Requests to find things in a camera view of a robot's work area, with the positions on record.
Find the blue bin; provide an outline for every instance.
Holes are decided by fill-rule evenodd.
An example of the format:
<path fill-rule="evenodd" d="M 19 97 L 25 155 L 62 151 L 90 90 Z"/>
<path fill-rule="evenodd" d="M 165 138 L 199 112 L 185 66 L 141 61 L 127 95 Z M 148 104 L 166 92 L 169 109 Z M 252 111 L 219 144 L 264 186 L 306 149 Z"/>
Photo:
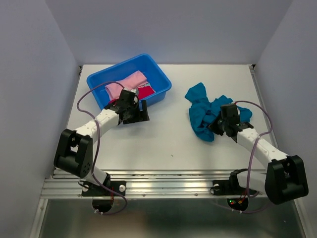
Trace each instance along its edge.
<path fill-rule="evenodd" d="M 143 99 L 147 101 L 147 105 L 150 106 L 163 100 L 166 92 L 171 89 L 172 84 L 160 67 L 148 54 L 135 56 L 124 62 L 93 73 L 88 76 L 87 84 L 90 89 L 93 89 L 94 87 L 107 81 L 119 81 L 125 79 L 138 70 L 145 75 L 147 81 L 155 91 L 154 94 Z M 105 86 L 97 88 L 93 91 L 93 94 L 101 110 L 110 101 L 109 95 L 105 90 Z"/>

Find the folded pink towel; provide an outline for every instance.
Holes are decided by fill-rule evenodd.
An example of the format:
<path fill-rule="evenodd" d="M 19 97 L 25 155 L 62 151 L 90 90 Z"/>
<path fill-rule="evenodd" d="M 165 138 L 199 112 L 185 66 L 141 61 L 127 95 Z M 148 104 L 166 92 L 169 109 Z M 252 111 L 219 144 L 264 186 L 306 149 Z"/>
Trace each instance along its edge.
<path fill-rule="evenodd" d="M 118 83 L 121 83 L 123 87 L 131 90 L 138 88 L 144 84 L 147 84 L 147 78 L 144 76 L 144 74 L 140 71 L 136 71 L 130 76 L 126 77 L 123 80 L 117 81 Z M 116 83 L 108 84 L 106 87 L 106 92 L 109 95 L 110 100 L 119 98 L 122 87 Z"/>

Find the tabletop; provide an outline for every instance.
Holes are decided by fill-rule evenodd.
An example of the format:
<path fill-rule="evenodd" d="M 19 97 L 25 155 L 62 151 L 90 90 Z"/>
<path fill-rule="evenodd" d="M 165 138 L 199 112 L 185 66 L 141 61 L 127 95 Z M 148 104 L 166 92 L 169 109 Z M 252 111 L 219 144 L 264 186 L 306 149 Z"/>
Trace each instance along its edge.
<path fill-rule="evenodd" d="M 87 77 L 111 65 L 84 65 L 68 122 L 75 129 L 91 120 L 76 109 L 78 99 L 89 90 Z M 248 65 L 160 64 L 172 83 L 164 100 L 148 107 L 150 121 L 119 125 L 101 138 L 97 166 L 103 170 L 235 170 L 246 168 L 250 153 L 226 136 L 213 142 L 199 139 L 193 132 L 184 96 L 188 89 L 202 82 L 209 101 L 225 95 L 234 101 L 259 104 Z M 253 112 L 251 124 L 260 133 L 267 125 L 260 109 L 239 104 Z M 81 108 L 97 115 L 101 110 L 92 94 Z M 271 143 L 269 136 L 265 139 Z M 253 169 L 263 169 L 254 160 Z"/>

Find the white wall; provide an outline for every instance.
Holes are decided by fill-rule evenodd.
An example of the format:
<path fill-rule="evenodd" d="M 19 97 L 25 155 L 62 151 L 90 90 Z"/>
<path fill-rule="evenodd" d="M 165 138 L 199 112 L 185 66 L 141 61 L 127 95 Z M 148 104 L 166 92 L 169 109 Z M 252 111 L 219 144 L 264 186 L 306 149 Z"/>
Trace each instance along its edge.
<path fill-rule="evenodd" d="M 305 162 L 304 199 L 317 236 L 317 1 L 295 0 L 257 66 L 278 145 Z"/>
<path fill-rule="evenodd" d="M 80 63 L 256 63 L 291 0 L 46 0 Z"/>
<path fill-rule="evenodd" d="M 0 237 L 25 238 L 78 66 L 43 0 L 1 0 L 0 31 Z"/>

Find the blue towel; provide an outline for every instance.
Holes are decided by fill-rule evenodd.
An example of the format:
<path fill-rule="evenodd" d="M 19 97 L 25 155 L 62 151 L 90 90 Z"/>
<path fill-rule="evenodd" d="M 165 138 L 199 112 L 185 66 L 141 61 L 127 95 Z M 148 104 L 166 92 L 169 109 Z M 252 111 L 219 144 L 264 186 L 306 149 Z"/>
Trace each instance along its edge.
<path fill-rule="evenodd" d="M 233 102 L 233 100 L 222 95 L 210 103 L 203 83 L 199 83 L 190 88 L 185 98 L 192 103 L 189 109 L 189 119 L 195 134 L 204 141 L 212 142 L 214 140 L 214 134 L 207 126 L 219 115 L 220 106 L 229 104 Z M 252 117 L 252 112 L 247 108 L 238 108 L 240 110 L 240 121 L 249 122 Z"/>

